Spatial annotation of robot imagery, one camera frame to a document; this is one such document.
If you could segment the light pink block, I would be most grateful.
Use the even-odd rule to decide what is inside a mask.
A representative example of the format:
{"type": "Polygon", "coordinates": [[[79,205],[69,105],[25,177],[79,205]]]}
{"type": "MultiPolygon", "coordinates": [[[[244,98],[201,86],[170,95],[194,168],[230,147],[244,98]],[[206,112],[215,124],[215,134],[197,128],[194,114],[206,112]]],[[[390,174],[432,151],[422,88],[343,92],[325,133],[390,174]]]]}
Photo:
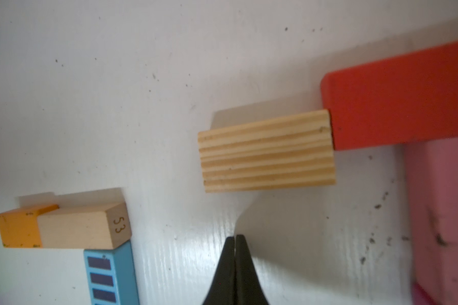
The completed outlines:
{"type": "Polygon", "coordinates": [[[458,138],[405,147],[416,282],[436,304],[458,304],[458,138]]]}

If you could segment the natural wood block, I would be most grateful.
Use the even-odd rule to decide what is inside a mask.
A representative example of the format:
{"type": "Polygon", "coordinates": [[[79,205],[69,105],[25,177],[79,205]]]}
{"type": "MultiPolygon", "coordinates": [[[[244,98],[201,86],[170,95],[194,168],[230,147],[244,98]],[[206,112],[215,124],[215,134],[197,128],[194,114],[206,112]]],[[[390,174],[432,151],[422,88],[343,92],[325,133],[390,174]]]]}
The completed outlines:
{"type": "Polygon", "coordinates": [[[208,193],[335,184],[328,110],[198,133],[208,193]]]}
{"type": "Polygon", "coordinates": [[[125,203],[59,208],[38,217],[46,249],[113,250],[132,237],[125,203]]]}

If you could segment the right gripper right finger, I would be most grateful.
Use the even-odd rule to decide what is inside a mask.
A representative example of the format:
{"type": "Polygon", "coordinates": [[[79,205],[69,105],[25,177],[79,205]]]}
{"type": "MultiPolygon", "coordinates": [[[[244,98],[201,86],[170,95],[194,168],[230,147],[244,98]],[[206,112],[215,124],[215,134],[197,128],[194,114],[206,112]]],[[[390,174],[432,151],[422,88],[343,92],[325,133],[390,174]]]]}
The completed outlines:
{"type": "Polygon", "coordinates": [[[236,304],[269,305],[244,235],[235,238],[235,293],[236,304]]]}

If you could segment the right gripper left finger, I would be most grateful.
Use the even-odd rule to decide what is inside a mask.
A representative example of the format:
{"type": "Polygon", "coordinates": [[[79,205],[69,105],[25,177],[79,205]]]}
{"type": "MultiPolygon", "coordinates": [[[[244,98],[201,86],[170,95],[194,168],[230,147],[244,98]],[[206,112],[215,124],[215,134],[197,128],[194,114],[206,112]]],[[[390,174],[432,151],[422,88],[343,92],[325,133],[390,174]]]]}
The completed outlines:
{"type": "Polygon", "coordinates": [[[225,240],[209,292],[203,305],[235,304],[235,238],[225,240]]]}

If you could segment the orange block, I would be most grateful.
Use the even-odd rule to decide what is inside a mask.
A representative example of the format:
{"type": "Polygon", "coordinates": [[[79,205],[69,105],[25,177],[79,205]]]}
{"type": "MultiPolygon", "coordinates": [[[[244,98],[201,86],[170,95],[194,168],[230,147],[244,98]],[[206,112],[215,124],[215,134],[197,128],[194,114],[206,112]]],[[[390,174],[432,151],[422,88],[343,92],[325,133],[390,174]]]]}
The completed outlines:
{"type": "Polygon", "coordinates": [[[0,213],[4,248],[42,248],[38,217],[58,208],[58,204],[41,204],[0,213]]]}

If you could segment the red block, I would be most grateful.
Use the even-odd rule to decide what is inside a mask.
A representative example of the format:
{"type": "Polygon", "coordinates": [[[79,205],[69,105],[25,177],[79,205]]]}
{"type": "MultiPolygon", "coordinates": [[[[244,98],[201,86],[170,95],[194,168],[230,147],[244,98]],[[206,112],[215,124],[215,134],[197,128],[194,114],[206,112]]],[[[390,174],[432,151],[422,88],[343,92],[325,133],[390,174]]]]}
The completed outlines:
{"type": "Polygon", "coordinates": [[[458,137],[458,41],[329,72],[337,151],[458,137]]]}

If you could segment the blue striped block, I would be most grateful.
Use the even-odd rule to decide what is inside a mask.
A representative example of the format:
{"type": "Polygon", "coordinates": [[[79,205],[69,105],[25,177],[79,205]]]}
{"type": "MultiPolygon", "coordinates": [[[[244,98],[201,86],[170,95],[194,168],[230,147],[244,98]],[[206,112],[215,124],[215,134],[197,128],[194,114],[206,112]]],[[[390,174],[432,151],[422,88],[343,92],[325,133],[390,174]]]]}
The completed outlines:
{"type": "Polygon", "coordinates": [[[114,250],[84,250],[92,304],[139,305],[132,245],[114,250]]]}

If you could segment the magenta block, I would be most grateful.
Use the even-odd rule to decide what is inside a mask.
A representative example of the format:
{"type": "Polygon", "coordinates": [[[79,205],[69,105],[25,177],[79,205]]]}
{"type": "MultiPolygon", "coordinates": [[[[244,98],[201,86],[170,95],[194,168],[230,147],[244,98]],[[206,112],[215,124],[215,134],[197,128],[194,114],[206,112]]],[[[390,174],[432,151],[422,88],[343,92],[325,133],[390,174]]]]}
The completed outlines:
{"type": "Polygon", "coordinates": [[[417,282],[412,285],[412,304],[413,305],[437,305],[436,292],[424,288],[417,282]]]}

